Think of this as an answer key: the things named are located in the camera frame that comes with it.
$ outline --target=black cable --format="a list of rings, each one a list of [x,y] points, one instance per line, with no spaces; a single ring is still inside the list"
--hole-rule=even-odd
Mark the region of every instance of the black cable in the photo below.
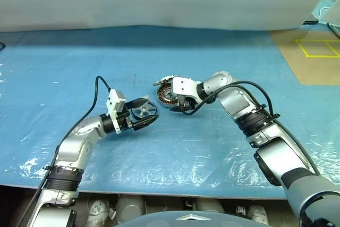
[[[222,90],[225,90],[225,89],[230,88],[230,87],[240,88],[239,84],[253,85],[254,87],[258,88],[267,100],[270,115],[274,116],[273,105],[271,103],[269,95],[267,94],[267,92],[261,86],[259,86],[255,82],[251,82],[251,81],[236,81],[236,82],[230,83],[229,85],[222,86],[221,88],[219,88],[216,91],[214,91],[213,93],[211,93],[208,97],[206,97],[197,107],[195,107],[195,109],[193,111],[191,111],[190,113],[187,113],[187,112],[182,112],[182,113],[185,114],[185,115],[192,115],[192,114],[196,113],[206,102],[208,102],[213,97],[216,97]],[[249,96],[251,97],[251,99],[253,99],[253,101],[255,103],[258,103],[257,100],[255,99],[255,97],[247,89],[245,90],[245,92],[249,94]]]
[[[96,77],[96,81],[95,81],[95,97],[93,99],[93,103],[90,107],[90,109],[68,130],[68,132],[65,134],[65,136],[63,137],[63,139],[61,140],[61,142],[59,143],[59,145],[56,147],[55,149],[55,154],[53,156],[53,159],[51,161],[50,166],[53,166],[55,164],[55,161],[57,159],[57,155],[58,155],[58,151],[59,151],[59,147],[62,144],[62,142],[70,135],[70,133],[72,132],[72,130],[81,122],[83,121],[91,112],[92,110],[95,108],[96,103],[97,103],[97,98],[98,98],[98,81],[99,79],[104,83],[104,85],[106,86],[107,90],[110,92],[111,88],[110,86],[107,84],[107,82],[104,80],[103,77],[101,76],[97,76]],[[32,206],[33,202],[37,199],[37,197],[40,195],[40,192],[43,188],[43,185],[49,175],[50,170],[47,169],[44,177],[42,178],[40,185],[38,186],[36,192],[34,193],[34,195],[32,196],[30,202],[28,203],[27,207],[25,208],[24,212],[22,213],[22,215],[20,216],[20,219],[18,221],[18,223],[16,224],[16,227],[20,227],[23,219],[25,218],[25,216],[27,215],[28,210],[30,209],[30,207]]]
[[[273,105],[271,103],[270,97],[267,94],[267,92],[261,87],[259,86],[257,83],[251,82],[251,81],[237,81],[237,82],[232,82],[229,85],[225,85],[221,88],[219,88],[218,90],[214,91],[212,94],[210,94],[207,98],[205,98],[197,107],[195,107],[195,109],[193,111],[191,111],[190,113],[186,113],[183,112],[183,114],[185,115],[192,115],[195,112],[198,111],[198,109],[200,109],[207,101],[209,101],[211,98],[216,97],[222,90],[225,90],[226,88],[230,88],[230,87],[236,87],[236,88],[240,88],[242,90],[244,90],[249,97],[254,101],[255,104],[257,104],[258,106],[260,106],[259,102],[255,99],[255,97],[253,96],[252,93],[250,93],[246,88],[244,88],[243,86],[237,85],[238,83],[245,83],[245,84],[249,84],[249,85],[253,85],[256,88],[258,88],[264,95],[264,97],[267,100],[268,103],[268,107],[269,107],[269,112],[268,113],[266,110],[264,110],[266,112],[266,114],[268,114],[269,116],[273,117],[273,122],[276,123],[281,129],[283,129],[288,136],[291,137],[291,139],[294,141],[294,143],[297,145],[297,147],[301,150],[301,152],[305,155],[305,157],[307,158],[307,160],[309,161],[312,169],[314,170],[316,175],[321,175],[316,164],[314,163],[314,161],[312,160],[312,158],[310,157],[310,155],[307,153],[307,151],[304,149],[303,145],[299,142],[299,140],[282,124],[280,123],[276,118],[274,118],[274,111],[273,111]]]
[[[6,47],[6,45],[4,43],[0,42],[0,51],[5,47]]]
[[[340,39],[340,36],[338,35],[338,33],[331,27],[331,25],[330,25],[329,23],[327,24],[327,27],[331,30],[331,32],[334,33],[334,35],[335,35],[337,38]]]

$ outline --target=copper coil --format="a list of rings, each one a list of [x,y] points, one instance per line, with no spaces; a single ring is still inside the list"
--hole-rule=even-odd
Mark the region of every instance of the copper coil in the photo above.
[[[177,97],[174,98],[174,99],[166,99],[164,97],[164,91],[168,88],[171,88],[171,85],[170,84],[166,84],[166,85],[162,85],[158,91],[157,91],[157,96],[159,98],[160,101],[162,101],[163,103],[165,104],[177,104],[178,100],[177,100]]]

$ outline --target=floor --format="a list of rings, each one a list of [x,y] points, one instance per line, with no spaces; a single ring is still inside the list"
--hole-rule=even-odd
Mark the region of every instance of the floor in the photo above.
[[[2,215],[3,226],[13,227],[16,225],[21,212],[25,209],[33,190],[0,186],[0,210]],[[73,207],[77,211],[76,218],[77,226],[85,226],[89,208],[96,199],[107,199],[111,205],[117,202],[117,195],[108,194],[91,194],[80,193],[77,204]],[[185,199],[180,197],[161,197],[161,196],[145,196],[146,209],[148,213],[159,211],[174,211],[174,210],[191,210],[185,204]],[[268,215],[269,225],[273,227],[298,227],[299,223],[293,215],[286,200],[236,200],[236,199],[223,199],[222,205],[228,214],[236,215],[236,206],[243,206],[247,208],[249,205],[262,205]],[[24,220],[27,223],[32,208]],[[111,220],[107,220],[105,227],[113,226]]]

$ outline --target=blue table surface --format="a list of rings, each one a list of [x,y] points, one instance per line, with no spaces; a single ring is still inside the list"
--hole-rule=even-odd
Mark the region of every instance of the blue table surface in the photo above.
[[[134,26],[0,33],[0,41],[0,184],[39,184],[55,146],[89,108],[100,74],[127,100],[149,95],[160,117],[100,141],[80,190],[283,198],[219,103],[193,116],[158,104],[152,84],[161,77],[204,80],[217,70],[262,85],[281,122],[339,184],[339,87],[301,85],[268,32]],[[92,115],[106,112],[107,92],[99,90]]]

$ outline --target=robotic arm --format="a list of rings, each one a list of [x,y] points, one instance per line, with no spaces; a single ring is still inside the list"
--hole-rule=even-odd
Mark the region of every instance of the robotic arm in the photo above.
[[[157,96],[165,107],[186,115],[218,99],[256,149],[255,160],[268,181],[283,187],[294,214],[302,223],[340,226],[338,188],[317,170],[315,173],[309,170],[312,161],[276,120],[279,115],[268,113],[266,106],[260,105],[241,83],[246,82],[237,82],[228,72],[219,71],[204,82],[173,75],[154,85],[159,86]]]
[[[77,213],[70,207],[76,203],[78,185],[95,144],[111,132],[139,130],[158,118],[156,112],[145,116],[145,111],[139,111],[138,121],[130,120],[130,111],[136,117],[136,110],[146,108],[149,101],[145,98],[125,101],[120,91],[110,89],[106,102],[108,114],[84,119],[62,141],[54,164],[47,167],[48,176],[28,227],[43,227],[47,223],[52,227],[73,227]]]

